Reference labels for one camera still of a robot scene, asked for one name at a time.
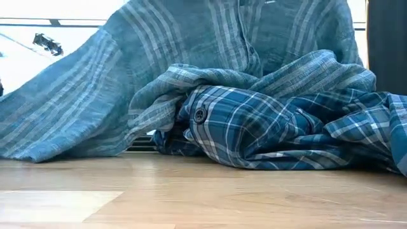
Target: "wooden floor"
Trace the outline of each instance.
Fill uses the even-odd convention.
[[[0,228],[407,228],[407,179],[154,154],[0,160]]]

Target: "blue plaid shirt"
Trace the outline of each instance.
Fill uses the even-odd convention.
[[[200,86],[180,107],[170,132],[156,132],[160,153],[207,155],[246,169],[305,170],[370,166],[394,160],[406,139],[407,97],[335,90],[274,99],[250,90]]]

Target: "light wood floor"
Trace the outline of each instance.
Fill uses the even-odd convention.
[[[407,228],[407,179],[154,154],[0,160],[0,228]]]

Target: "dark curtain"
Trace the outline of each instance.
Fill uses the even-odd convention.
[[[377,90],[407,95],[407,0],[369,0],[368,46]]]

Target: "shirt button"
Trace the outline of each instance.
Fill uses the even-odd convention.
[[[202,124],[205,122],[208,112],[205,108],[198,108],[195,110],[195,114],[193,116],[194,122],[197,124]]]

